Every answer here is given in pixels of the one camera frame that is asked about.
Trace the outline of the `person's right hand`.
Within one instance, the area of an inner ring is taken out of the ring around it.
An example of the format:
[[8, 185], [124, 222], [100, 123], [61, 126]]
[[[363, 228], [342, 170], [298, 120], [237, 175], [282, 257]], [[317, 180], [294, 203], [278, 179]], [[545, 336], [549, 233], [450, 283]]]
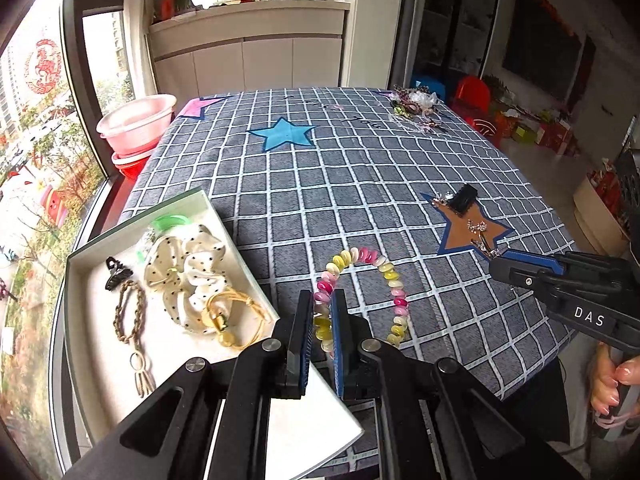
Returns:
[[590, 404], [600, 415], [610, 414], [610, 408], [620, 404], [621, 385], [640, 385], [639, 358], [634, 358], [615, 365], [610, 357], [611, 348], [599, 342], [596, 351], [596, 360], [591, 372]]

